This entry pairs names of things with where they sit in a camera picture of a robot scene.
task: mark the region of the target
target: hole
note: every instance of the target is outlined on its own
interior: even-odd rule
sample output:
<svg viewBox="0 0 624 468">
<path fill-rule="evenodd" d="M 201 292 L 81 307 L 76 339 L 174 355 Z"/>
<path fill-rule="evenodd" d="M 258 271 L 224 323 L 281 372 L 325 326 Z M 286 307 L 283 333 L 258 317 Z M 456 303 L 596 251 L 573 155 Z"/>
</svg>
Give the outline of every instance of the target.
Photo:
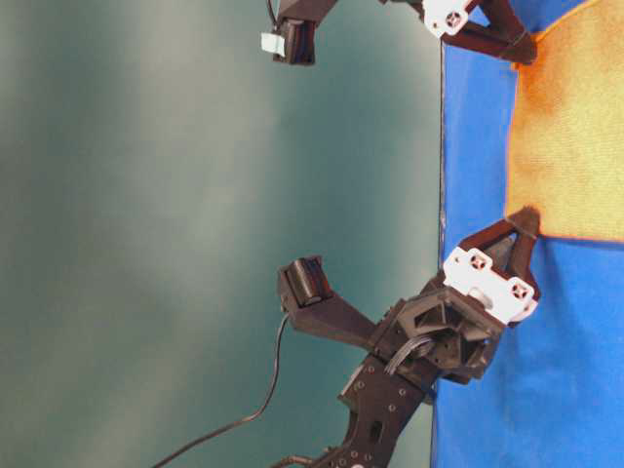
<svg viewBox="0 0 624 468">
<path fill-rule="evenodd" d="M 478 255 L 472 255 L 470 264 L 475 270 L 483 270 L 486 267 L 486 260 Z"/>
<path fill-rule="evenodd" d="M 458 27 L 461 23 L 461 15 L 458 12 L 449 13 L 447 16 L 448 27 Z"/>
<path fill-rule="evenodd" d="M 527 297 L 528 289 L 522 285 L 514 285 L 514 287 L 511 289 L 511 293 L 516 299 L 524 299 L 525 297 Z"/>
<path fill-rule="evenodd" d="M 370 426 L 369 442 L 371 444 L 378 444 L 381 440 L 381 432 L 383 432 L 383 423 L 381 421 L 375 421 Z"/>
</svg>

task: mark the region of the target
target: blue mat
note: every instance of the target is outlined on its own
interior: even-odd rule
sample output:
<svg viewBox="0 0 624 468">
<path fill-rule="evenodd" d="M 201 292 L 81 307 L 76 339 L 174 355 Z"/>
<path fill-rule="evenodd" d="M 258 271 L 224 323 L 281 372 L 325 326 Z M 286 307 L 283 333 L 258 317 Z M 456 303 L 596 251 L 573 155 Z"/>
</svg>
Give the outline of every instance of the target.
<svg viewBox="0 0 624 468">
<path fill-rule="evenodd" d="M 539 31 L 582 1 L 513 3 Z M 445 82 L 444 257 L 503 216 L 516 74 L 504 61 L 447 47 Z M 622 264 L 622 245 L 538 241 L 539 307 L 506 332 L 483 380 L 441 383 L 433 467 L 624 465 Z"/>
</svg>

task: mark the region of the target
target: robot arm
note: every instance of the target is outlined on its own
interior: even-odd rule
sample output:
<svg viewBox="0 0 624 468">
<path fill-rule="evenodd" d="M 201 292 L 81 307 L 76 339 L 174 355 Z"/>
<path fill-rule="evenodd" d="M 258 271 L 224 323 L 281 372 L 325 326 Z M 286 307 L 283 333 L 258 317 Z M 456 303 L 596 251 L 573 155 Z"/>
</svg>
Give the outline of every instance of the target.
<svg viewBox="0 0 624 468">
<path fill-rule="evenodd" d="M 334 292 L 318 256 L 280 269 L 278 294 L 296 330 L 362 347 L 368 356 L 338 399 L 350 412 L 341 446 L 274 466 L 384 468 L 438 378 L 481 378 L 500 336 L 533 312 L 529 270 L 539 215 L 525 208 L 464 239 L 422 292 L 376 325 Z"/>
<path fill-rule="evenodd" d="M 315 61 L 314 34 L 337 0 L 282 0 L 277 16 L 271 0 L 273 31 L 262 34 L 262 49 L 276 61 L 311 65 Z M 388 0 L 379 0 L 385 4 Z M 509 0 L 390 0 L 408 3 L 433 35 L 447 44 L 489 56 L 531 64 L 535 43 L 520 23 Z M 480 7 L 488 26 L 468 20 Z"/>
</svg>

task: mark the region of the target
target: black cable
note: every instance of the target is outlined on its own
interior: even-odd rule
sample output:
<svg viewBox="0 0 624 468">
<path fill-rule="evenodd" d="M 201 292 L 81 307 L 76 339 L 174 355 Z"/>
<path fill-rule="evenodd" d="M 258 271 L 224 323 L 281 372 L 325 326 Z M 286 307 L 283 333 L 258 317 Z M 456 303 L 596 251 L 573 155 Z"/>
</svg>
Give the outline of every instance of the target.
<svg viewBox="0 0 624 468">
<path fill-rule="evenodd" d="M 291 465 L 310 466 L 313 462 L 314 460 L 312 458 L 308 458 L 307 456 L 291 455 L 281 459 L 274 465 L 271 465 L 271 468 L 284 468 L 285 466 Z"/>
<path fill-rule="evenodd" d="M 269 17 L 273 23 L 273 29 L 277 29 L 277 18 L 275 18 L 275 12 L 273 11 L 273 2 L 266 0 L 266 9 L 269 11 Z"/>
<path fill-rule="evenodd" d="M 204 443 L 205 441 L 212 439 L 213 437 L 223 434 L 224 432 L 227 432 L 230 429 L 234 429 L 235 427 L 238 427 L 247 422 L 253 421 L 254 419 L 258 418 L 264 412 L 264 410 L 266 410 L 266 407 L 268 406 L 269 402 L 271 401 L 271 397 L 273 396 L 273 392 L 275 391 L 275 386 L 277 385 L 277 377 L 280 374 L 280 347 L 282 345 L 282 334 L 284 333 L 284 328 L 286 327 L 286 322 L 288 320 L 289 320 L 288 314 L 284 315 L 284 318 L 282 319 L 282 323 L 280 324 L 280 327 L 277 330 L 277 339 L 275 341 L 275 360 L 273 362 L 273 378 L 271 380 L 271 386 L 269 387 L 269 391 L 267 392 L 266 398 L 264 399 L 264 403 L 262 404 L 260 409 L 257 410 L 255 413 L 244 417 L 243 419 L 230 422 L 229 424 L 226 424 L 225 426 L 216 429 L 210 434 L 206 434 L 205 436 L 202 436 L 198 439 L 195 439 L 192 442 L 189 442 L 184 447 L 179 448 L 171 455 L 167 456 L 163 460 L 156 463 L 154 466 L 152 466 L 152 468 L 161 468 L 162 466 L 165 466 L 167 463 L 172 461 L 174 458 L 179 457 L 180 455 L 185 453 L 187 450 L 190 450 L 194 448 L 195 446 L 198 446 Z"/>
</svg>

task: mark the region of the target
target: wire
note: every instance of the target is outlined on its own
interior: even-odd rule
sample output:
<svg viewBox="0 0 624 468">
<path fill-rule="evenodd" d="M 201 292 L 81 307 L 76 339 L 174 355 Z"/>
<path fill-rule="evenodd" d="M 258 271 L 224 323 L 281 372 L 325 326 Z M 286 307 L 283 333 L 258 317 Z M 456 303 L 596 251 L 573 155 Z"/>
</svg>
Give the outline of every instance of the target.
<svg viewBox="0 0 624 468">
<path fill-rule="evenodd" d="M 308 458 L 307 456 L 291 455 L 281 459 L 274 465 L 271 465 L 271 468 L 284 468 L 285 466 L 291 465 L 310 466 L 313 462 L 314 460 L 312 458 Z"/>
<path fill-rule="evenodd" d="M 273 10 L 273 2 L 271 0 L 266 0 L 266 9 L 269 11 L 273 29 L 277 29 L 277 18 L 275 18 L 275 11 Z"/>
<path fill-rule="evenodd" d="M 224 432 L 229 431 L 230 429 L 234 429 L 235 427 L 242 426 L 243 424 L 247 422 L 251 422 L 254 419 L 257 419 L 264 412 L 264 410 L 266 410 L 266 407 L 268 406 L 269 402 L 271 401 L 271 397 L 273 396 L 273 392 L 275 391 L 275 386 L 277 385 L 277 377 L 280 374 L 280 347 L 282 345 L 282 334 L 284 333 L 284 328 L 286 327 L 286 322 L 288 320 L 289 320 L 289 316 L 287 314 L 282 319 L 282 323 L 280 324 L 280 327 L 277 330 L 277 338 L 275 340 L 275 360 L 273 362 L 273 378 L 271 379 L 271 385 L 269 387 L 269 391 L 267 392 L 266 398 L 264 399 L 264 403 L 262 404 L 260 409 L 258 409 L 255 413 L 250 414 L 249 416 L 239 419 L 238 421 L 230 422 L 229 424 L 226 424 L 225 426 L 216 429 L 210 434 L 206 434 L 205 436 L 202 436 L 200 438 L 195 439 L 192 442 L 189 442 L 185 446 L 176 450 L 171 455 L 167 456 L 166 458 L 156 463 L 154 466 L 152 466 L 152 468 L 161 468 L 162 466 L 165 466 L 174 458 L 178 458 L 180 455 L 194 448 L 195 446 L 199 446 L 200 444 L 203 444 L 205 441 L 208 441 L 209 439 L 212 439 L 218 435 L 221 435 Z"/>
<path fill-rule="evenodd" d="M 396 354 L 392 357 L 392 359 L 388 362 L 386 366 L 386 373 L 392 375 L 397 371 L 397 368 L 403 363 L 403 361 L 408 357 L 408 355 L 414 350 L 417 349 L 418 352 L 417 357 L 421 358 L 426 355 L 429 351 L 431 351 L 432 346 L 427 346 L 427 344 L 432 343 L 433 340 L 427 336 L 415 336 L 414 338 L 410 338 L 405 342 L 403 346 L 396 352 Z"/>
</svg>

